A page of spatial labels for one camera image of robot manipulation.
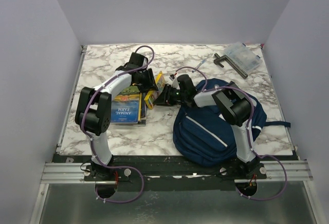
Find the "yellow crayon box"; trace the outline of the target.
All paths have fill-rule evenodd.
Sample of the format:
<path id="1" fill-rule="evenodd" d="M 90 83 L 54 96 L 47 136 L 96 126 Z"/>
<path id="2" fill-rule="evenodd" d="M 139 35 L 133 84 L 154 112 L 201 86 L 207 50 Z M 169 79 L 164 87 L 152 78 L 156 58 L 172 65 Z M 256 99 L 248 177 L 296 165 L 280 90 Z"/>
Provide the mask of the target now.
<path id="1" fill-rule="evenodd" d="M 159 74 L 157 75 L 157 77 L 155 78 L 155 83 L 156 83 L 156 87 L 158 88 L 158 90 L 150 90 L 144 98 L 144 101 L 145 101 L 148 109 L 154 108 L 156 99 L 161 95 L 162 91 L 164 90 L 166 80 L 163 76 L 162 71 L 160 71 Z"/>

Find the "navy blue student backpack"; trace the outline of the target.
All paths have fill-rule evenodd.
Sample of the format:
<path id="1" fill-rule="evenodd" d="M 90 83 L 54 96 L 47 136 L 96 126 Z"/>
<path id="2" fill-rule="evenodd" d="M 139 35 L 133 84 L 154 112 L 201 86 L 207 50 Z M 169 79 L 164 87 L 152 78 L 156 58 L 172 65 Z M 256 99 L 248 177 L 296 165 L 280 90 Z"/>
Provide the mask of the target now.
<path id="1" fill-rule="evenodd" d="M 228 85 L 228 82 L 216 78 L 208 79 L 207 82 L 206 89 Z M 291 126 L 284 121 L 267 122 L 261 103 L 256 97 L 248 95 L 254 103 L 251 120 L 254 141 L 265 126 Z M 225 121 L 216 105 L 202 108 L 182 105 L 173 125 L 173 143 L 184 157 L 203 167 L 219 165 L 235 157 L 237 151 L 231 125 Z"/>

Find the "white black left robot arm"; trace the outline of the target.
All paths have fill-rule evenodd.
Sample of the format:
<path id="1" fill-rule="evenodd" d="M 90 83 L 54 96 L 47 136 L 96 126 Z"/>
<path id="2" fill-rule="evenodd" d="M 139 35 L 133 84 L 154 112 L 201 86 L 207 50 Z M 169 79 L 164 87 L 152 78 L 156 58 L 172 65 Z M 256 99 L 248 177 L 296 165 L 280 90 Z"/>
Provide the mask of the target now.
<path id="1" fill-rule="evenodd" d="M 157 90 L 152 69 L 155 53 L 148 59 L 133 52 L 128 62 L 119 66 L 114 74 L 97 87 L 81 89 L 75 114 L 75 123 L 89 137 L 92 162 L 97 164 L 96 174 L 102 180 L 113 177 L 114 168 L 110 165 L 112 153 L 109 149 L 106 131 L 111 121 L 113 99 L 124 89 L 134 85 L 140 93 Z"/>

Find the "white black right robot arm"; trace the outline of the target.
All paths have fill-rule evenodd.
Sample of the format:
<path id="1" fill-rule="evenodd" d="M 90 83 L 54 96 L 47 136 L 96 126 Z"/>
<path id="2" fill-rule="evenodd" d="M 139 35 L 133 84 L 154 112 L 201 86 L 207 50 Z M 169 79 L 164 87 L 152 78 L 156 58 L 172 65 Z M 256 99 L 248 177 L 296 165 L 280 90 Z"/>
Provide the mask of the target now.
<path id="1" fill-rule="evenodd" d="M 259 101 L 234 82 L 203 80 L 194 85 L 187 74 L 178 87 L 166 84 L 155 100 L 158 106 L 180 105 L 173 125 L 173 142 L 187 159 L 204 167 L 230 163 L 244 179 L 255 173 L 258 159 L 253 142 L 266 114 Z"/>

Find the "blue pen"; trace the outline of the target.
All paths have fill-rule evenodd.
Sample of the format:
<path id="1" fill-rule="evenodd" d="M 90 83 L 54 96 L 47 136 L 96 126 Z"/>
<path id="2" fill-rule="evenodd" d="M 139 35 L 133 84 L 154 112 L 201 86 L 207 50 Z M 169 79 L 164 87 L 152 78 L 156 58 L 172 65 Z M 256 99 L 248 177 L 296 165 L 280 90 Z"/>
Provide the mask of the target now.
<path id="1" fill-rule="evenodd" d="M 200 63 L 198 63 L 198 65 L 192 70 L 192 72 L 195 72 L 196 70 L 198 70 L 206 61 L 206 59 L 203 59 Z"/>

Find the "clear plastic organizer box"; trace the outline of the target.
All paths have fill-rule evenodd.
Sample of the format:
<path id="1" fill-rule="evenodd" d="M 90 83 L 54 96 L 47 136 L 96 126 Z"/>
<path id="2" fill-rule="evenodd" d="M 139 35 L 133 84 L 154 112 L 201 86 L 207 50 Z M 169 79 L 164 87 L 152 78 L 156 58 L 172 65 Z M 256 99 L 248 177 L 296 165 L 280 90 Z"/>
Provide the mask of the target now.
<path id="1" fill-rule="evenodd" d="M 245 44 L 237 42 L 230 44 L 223 51 L 246 74 L 252 73 L 262 62 L 261 58 L 253 53 Z"/>

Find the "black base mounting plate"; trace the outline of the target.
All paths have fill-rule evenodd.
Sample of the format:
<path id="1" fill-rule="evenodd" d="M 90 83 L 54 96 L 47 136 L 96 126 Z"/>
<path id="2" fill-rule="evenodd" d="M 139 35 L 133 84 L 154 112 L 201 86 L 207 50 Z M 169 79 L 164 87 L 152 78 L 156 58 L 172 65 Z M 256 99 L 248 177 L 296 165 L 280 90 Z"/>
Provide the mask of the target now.
<path id="1" fill-rule="evenodd" d="M 84 180 L 94 181 L 108 189 L 118 186 L 124 192 L 145 191 L 233 191 L 237 182 L 258 182 L 266 179 L 260 163 L 243 172 L 236 160 L 227 164 L 202 167 L 182 156 L 115 156 L 110 167 L 92 165 L 90 156 L 60 156 L 51 163 L 79 163 Z"/>

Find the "aluminium extrusion rail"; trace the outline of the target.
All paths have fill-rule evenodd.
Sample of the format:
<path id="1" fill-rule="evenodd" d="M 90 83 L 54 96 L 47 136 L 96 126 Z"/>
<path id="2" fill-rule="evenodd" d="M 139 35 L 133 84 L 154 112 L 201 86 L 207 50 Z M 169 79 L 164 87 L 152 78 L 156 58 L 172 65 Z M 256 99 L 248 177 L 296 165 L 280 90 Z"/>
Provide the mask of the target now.
<path id="1" fill-rule="evenodd" d="M 84 180 L 84 177 L 79 163 L 46 163 L 42 172 L 41 184 L 95 183 Z"/>

